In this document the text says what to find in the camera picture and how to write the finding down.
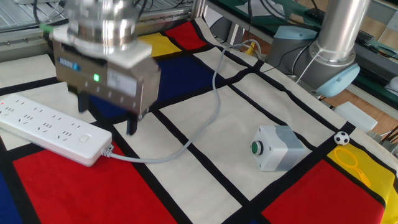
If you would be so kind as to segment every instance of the white power strip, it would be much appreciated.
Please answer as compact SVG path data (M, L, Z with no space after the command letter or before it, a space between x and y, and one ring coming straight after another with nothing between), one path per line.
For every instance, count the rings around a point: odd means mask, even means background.
M112 134L23 96L0 101L0 128L85 166L92 166Z

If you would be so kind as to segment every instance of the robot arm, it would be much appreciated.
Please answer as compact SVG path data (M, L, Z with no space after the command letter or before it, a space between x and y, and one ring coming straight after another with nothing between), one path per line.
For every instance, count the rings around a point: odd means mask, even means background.
M128 134L157 99L160 70L152 46L134 33L140 10L133 0L68 0L69 24L55 29L57 78L77 89L81 112L87 95L128 111Z
M297 82L305 82L317 93L327 97L338 94L359 73L353 47L370 2L330 0L319 35L303 28L281 27L266 62L275 67L280 64L281 72L295 75Z

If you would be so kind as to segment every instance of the table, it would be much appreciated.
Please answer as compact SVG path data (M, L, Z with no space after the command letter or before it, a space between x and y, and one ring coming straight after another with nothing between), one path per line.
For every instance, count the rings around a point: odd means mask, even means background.
M158 101L126 135L126 111L76 96L55 79L47 56L22 67L1 95L19 92L113 134L114 152L159 158L177 151L212 114L211 79L222 46L203 19L140 37L162 70ZM216 79L220 113L187 152L163 164L101 157L84 167L0 131L2 223L380 223L398 221L398 161L292 80L244 53L226 52ZM1 73L0 80L9 78ZM260 125L289 125L305 148L290 171L260 172L249 150ZM372 186L333 155L337 131Z

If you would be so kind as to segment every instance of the green button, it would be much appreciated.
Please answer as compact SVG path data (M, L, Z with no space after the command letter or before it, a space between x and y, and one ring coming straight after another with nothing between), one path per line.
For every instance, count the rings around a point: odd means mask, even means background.
M253 142L251 144L251 152L253 154L257 154L258 150L259 150L259 146L258 146L257 142Z

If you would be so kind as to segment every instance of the blue label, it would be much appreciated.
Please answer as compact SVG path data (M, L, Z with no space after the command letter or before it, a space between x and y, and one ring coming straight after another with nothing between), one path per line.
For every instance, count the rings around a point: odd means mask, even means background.
M75 62L71 62L71 61L69 61L69 60L67 60L65 58L60 58L60 57L58 58L58 62L61 65L64 65L64 66L66 66L68 68L73 69L74 71L80 72L80 66L77 63L75 63Z

